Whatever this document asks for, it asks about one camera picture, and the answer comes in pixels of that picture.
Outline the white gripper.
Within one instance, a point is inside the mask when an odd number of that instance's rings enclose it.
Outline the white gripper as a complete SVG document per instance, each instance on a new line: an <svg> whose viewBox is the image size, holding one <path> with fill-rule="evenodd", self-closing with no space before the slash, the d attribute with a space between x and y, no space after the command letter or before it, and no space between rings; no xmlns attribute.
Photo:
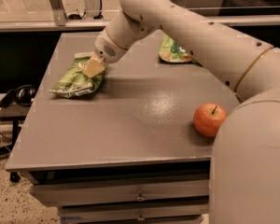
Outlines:
<svg viewBox="0 0 280 224"><path fill-rule="evenodd" d="M105 70L105 61L115 63L122 58L127 50L123 33L105 28L97 36L94 43L94 52L99 57L92 56L89 59L83 74L89 78L101 74Z"/></svg>

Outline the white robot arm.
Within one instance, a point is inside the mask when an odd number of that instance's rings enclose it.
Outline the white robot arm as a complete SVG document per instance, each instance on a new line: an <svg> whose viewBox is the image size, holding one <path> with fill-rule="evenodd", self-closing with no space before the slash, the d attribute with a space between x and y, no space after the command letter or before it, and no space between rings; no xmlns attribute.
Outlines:
<svg viewBox="0 0 280 224"><path fill-rule="evenodd" d="M203 66L182 93L214 98L218 84L241 101L214 135L210 224L280 224L280 49L170 0L119 0L95 41L95 64L119 61L138 40L163 31Z"/></svg>

